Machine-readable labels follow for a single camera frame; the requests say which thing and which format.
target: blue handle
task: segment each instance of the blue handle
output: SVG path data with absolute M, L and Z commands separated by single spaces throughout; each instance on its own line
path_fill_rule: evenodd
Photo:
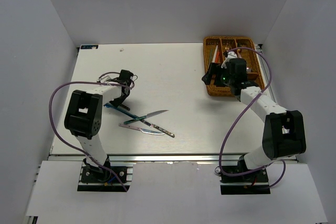
M 147 118 L 147 116 L 146 115 L 144 115 L 144 116 L 141 116 L 141 117 L 139 117 L 139 118 L 133 118 L 133 119 L 131 119 L 131 120 L 128 120 L 128 121 L 126 121 L 126 122 L 124 122 L 124 124 L 131 124 L 131 123 L 135 123 L 135 122 L 137 122 L 137 121 L 141 121 L 142 119 L 146 119 Z
M 133 118 L 133 119 L 134 119 L 134 118 L 137 118 L 136 115 L 133 115 L 133 114 L 127 112 L 126 110 L 121 109 L 121 108 L 116 108 L 116 107 L 114 107 L 114 106 L 112 106 L 112 105 L 110 105 L 110 104 L 108 104 L 108 103 L 105 104 L 104 107 L 106 107 L 106 108 L 112 108 L 112 109 L 118 110 L 118 111 L 120 111 L 121 113 L 124 113 L 125 115 L 128 115 L 129 117 L 131 117 L 131 118 Z

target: black mounting plate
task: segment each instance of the black mounting plate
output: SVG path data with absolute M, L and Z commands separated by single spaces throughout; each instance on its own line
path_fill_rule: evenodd
M 123 183 L 127 182 L 127 166 L 111 166 L 111 169 L 118 175 Z M 113 180 L 112 184 L 104 185 L 104 183 L 109 181 L 112 177 L 113 174 L 106 181 L 97 180 L 94 173 L 91 173 L 90 169 L 85 166 L 83 167 L 80 180 L 83 184 L 78 185 L 77 191 L 125 191 L 116 179 Z
M 227 173 L 237 173 L 237 166 L 222 166 L 223 170 Z M 253 173 L 250 177 L 250 181 L 246 180 L 243 176 L 228 177 L 221 175 L 221 195 L 246 195 L 246 194 L 270 194 L 270 189 L 264 189 L 267 185 L 253 185 L 251 187 L 246 185 L 240 185 L 238 183 L 253 183 L 257 178 L 257 183 L 268 183 L 268 176 L 266 170 L 260 170 Z

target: black sticker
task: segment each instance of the black sticker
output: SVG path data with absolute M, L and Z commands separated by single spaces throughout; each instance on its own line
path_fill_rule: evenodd
M 81 45 L 80 49 L 98 49 L 98 45 Z

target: white panel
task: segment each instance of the white panel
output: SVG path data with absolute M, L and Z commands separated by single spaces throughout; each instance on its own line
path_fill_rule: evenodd
M 98 49 L 83 49 L 79 51 L 72 81 L 95 81 L 104 72 L 121 69 L 139 76 L 124 102 L 131 108 L 131 113 L 142 116 L 169 110 L 148 121 L 173 132 L 176 137 L 121 128 L 118 124 L 130 118 L 103 108 L 99 135 L 108 154 L 218 153 L 228 129 L 246 107 L 235 98 L 215 98 L 207 94 L 201 81 L 204 75 L 202 44 L 99 45 Z M 80 146 L 63 123 L 75 89 L 88 90 L 92 86 L 70 87 L 58 130 L 71 144 Z M 141 122 L 134 126 L 146 127 Z M 261 144 L 263 131 L 262 120 L 253 111 L 248 111 L 233 130 L 224 152 L 254 150 Z M 57 138 L 52 152 L 78 153 Z
M 76 48 L 50 0 L 0 0 L 0 48 L 0 222 L 18 224 L 53 139 L 49 97 L 70 79 Z
M 136 164 L 127 193 L 77 192 L 81 162 L 43 162 L 28 215 L 52 223 L 325 222 L 307 165 L 289 164 L 270 195 L 221 195 L 215 164 Z M 267 168 L 276 180 L 282 165 Z
M 265 42 L 279 103 L 303 114 L 307 162 L 330 223 L 336 222 L 336 0 L 288 0 Z
M 51 0 L 75 44 L 264 42 L 286 0 Z

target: wicker tray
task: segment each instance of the wicker tray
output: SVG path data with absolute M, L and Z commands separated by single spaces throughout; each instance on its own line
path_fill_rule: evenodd
M 205 37 L 203 40 L 203 57 L 204 57 L 204 70 L 207 72 L 210 62 L 213 58 L 213 53 L 216 46 L 218 45 L 219 50 L 219 62 L 223 63 L 224 56 L 223 52 L 236 47 L 249 47 L 255 50 L 253 41 L 247 37 L 226 37 L 226 36 L 211 36 Z M 240 50 L 240 56 L 246 60 L 247 67 L 251 69 L 251 72 L 247 73 L 247 78 L 249 80 L 254 80 L 261 89 L 265 87 L 264 81 L 262 80 L 262 75 L 260 71 L 260 66 L 257 59 L 257 54 L 250 50 Z M 206 90 L 209 95 L 214 97 L 233 97 L 228 87 L 216 87 L 214 86 L 215 79 L 211 80 L 210 85 L 206 86 Z

